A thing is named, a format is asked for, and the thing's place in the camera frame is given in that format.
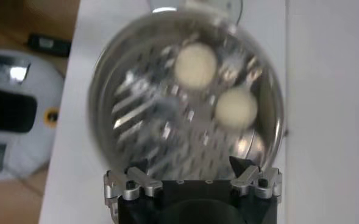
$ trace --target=white device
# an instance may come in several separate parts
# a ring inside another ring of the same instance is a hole
[[[28,177],[49,161],[63,82],[38,57],[0,51],[0,180]]]

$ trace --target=metal bowl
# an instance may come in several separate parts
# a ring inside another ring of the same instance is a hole
[[[209,45],[218,58],[215,79],[201,91],[181,87],[173,75],[176,55],[192,42]],[[213,117],[219,95],[258,68],[253,126],[221,127]],[[146,159],[147,173],[161,180],[232,178],[229,156],[268,167],[282,138],[283,102],[271,64],[248,33],[215,15],[178,10],[132,22],[102,53],[89,94],[90,124],[110,165]]]

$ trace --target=white table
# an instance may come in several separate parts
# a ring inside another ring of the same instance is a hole
[[[81,0],[40,224],[112,222],[102,185],[108,166],[88,126],[88,87],[104,46],[129,21],[148,11],[143,0]],[[285,0],[244,0],[241,24],[269,55],[284,90]],[[276,166],[285,173],[284,144]],[[284,223],[284,213],[282,204],[279,223]]]

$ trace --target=white ball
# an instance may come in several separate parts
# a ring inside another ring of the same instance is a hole
[[[218,99],[215,118],[228,128],[247,129],[258,113],[258,103],[250,91],[237,87],[224,92]]]
[[[217,70],[217,58],[213,49],[202,43],[184,47],[178,54],[174,75],[180,85],[201,90],[207,87]]]

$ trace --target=white surface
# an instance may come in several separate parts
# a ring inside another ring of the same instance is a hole
[[[288,223],[359,223],[359,1],[290,2]]]
[[[106,165],[88,128],[87,91],[94,64],[108,41],[148,11],[141,0],[81,0],[40,223],[111,223],[104,205]],[[260,42],[285,89],[285,1],[248,0],[244,27]],[[284,172],[285,147],[276,164]],[[284,220],[279,209],[279,223]]]

